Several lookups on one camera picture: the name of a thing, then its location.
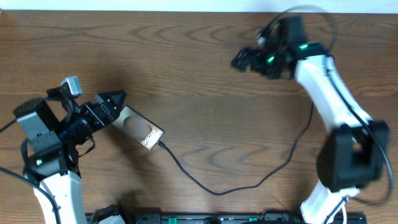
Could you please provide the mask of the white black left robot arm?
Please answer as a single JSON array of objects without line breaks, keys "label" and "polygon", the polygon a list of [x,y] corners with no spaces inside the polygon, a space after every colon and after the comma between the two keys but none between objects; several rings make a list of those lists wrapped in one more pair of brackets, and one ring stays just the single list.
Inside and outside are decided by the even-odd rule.
[{"label": "white black left robot arm", "polygon": [[119,117],[126,92],[98,93],[96,103],[82,105],[75,98],[69,90],[53,88],[47,97],[14,110],[27,136],[21,145],[23,174],[34,185],[46,223],[87,223],[77,146]]}]

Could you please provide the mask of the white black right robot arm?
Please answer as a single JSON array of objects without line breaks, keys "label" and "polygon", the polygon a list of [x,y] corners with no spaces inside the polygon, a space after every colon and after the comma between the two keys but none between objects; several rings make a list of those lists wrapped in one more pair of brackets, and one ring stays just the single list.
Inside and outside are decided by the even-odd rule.
[{"label": "white black right robot arm", "polygon": [[246,47],[231,61],[270,79],[288,73],[307,92],[328,132],[317,157],[318,182],[301,203],[305,223],[331,223],[349,199],[381,178],[386,171],[389,190],[394,174],[387,156],[389,127],[376,121],[356,102],[341,79],[331,47],[311,42],[300,16],[280,14],[257,32],[257,47]]}]

